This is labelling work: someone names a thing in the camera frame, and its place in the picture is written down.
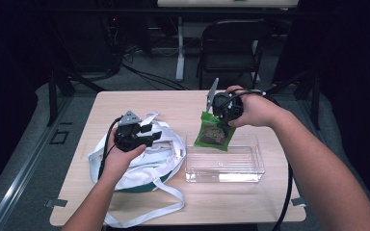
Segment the desk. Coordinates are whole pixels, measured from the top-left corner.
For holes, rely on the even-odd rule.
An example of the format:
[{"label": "desk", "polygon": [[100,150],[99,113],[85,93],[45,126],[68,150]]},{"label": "desk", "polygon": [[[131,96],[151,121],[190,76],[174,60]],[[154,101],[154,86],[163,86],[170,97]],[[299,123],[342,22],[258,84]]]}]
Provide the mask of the desk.
[{"label": "desk", "polygon": [[[200,114],[205,108],[207,91],[103,91],[98,94],[86,127],[76,148],[59,199],[65,208],[55,207],[50,222],[62,226],[87,196],[93,182],[89,173],[88,154],[105,135],[118,116],[132,110],[136,115],[158,111],[175,133],[185,139],[197,133]],[[243,127],[236,134],[258,136],[266,173],[258,183],[187,183],[185,165],[167,185],[185,195],[185,207],[175,213],[147,221],[152,225],[258,223],[278,219],[287,189],[287,162],[276,135],[270,128]],[[299,197],[293,185],[292,198]],[[145,193],[115,192],[110,212],[121,221],[141,213],[177,202],[160,190]],[[285,221],[305,218],[302,207],[290,206]]]},{"label": "desk", "polygon": [[[296,8],[299,0],[158,0],[160,8]],[[176,81],[183,80],[185,57],[183,51],[182,17],[178,17],[178,62]]]}]

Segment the green packet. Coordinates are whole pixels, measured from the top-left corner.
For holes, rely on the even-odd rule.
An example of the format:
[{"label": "green packet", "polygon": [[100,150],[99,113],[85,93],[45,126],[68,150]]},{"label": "green packet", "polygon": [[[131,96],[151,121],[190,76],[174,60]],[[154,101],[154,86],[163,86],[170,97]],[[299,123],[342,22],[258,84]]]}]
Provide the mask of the green packet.
[{"label": "green packet", "polygon": [[202,112],[200,119],[201,125],[194,146],[213,147],[227,151],[236,128],[224,124],[220,119],[207,112]]}]

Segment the white bag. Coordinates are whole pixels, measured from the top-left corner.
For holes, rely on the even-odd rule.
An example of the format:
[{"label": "white bag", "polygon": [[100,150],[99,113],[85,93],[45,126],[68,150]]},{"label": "white bag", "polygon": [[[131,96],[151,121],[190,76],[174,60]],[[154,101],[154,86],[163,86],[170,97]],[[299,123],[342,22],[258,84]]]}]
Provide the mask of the white bag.
[{"label": "white bag", "polygon": [[[104,221],[114,228],[132,227],[152,218],[180,210],[185,205],[183,194],[175,188],[166,186],[163,182],[173,177],[181,168],[186,156],[186,147],[183,140],[170,129],[167,123],[153,120],[157,116],[158,113],[146,116],[141,125],[152,122],[152,130],[138,134],[138,136],[148,136],[162,131],[161,138],[154,141],[151,147],[147,147],[140,156],[130,163],[128,170],[116,184],[115,190],[145,193],[161,189],[174,195],[180,202],[151,211],[126,223],[119,222],[111,214],[107,213]],[[94,151],[89,154],[90,174],[93,182],[97,182],[106,136],[101,139]]]}]

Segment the clear plastic container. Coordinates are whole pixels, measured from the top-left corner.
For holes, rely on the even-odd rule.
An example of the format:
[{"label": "clear plastic container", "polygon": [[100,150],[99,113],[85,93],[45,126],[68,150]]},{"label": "clear plastic container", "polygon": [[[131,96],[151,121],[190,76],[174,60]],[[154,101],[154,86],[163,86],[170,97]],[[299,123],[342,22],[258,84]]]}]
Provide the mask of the clear plastic container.
[{"label": "clear plastic container", "polygon": [[187,182],[258,182],[265,173],[256,135],[234,135],[227,152],[194,146],[198,135],[188,135]]}]

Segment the black chair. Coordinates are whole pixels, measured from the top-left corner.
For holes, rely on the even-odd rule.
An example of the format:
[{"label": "black chair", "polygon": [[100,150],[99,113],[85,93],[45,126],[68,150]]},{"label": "black chair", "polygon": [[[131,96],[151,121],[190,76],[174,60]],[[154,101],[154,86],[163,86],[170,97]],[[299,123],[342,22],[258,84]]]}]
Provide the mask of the black chair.
[{"label": "black chair", "polygon": [[207,26],[200,42],[199,89],[202,89],[204,71],[238,72],[239,77],[245,72],[254,72],[251,79],[254,89],[264,44],[272,31],[273,27],[262,19],[221,20]]}]

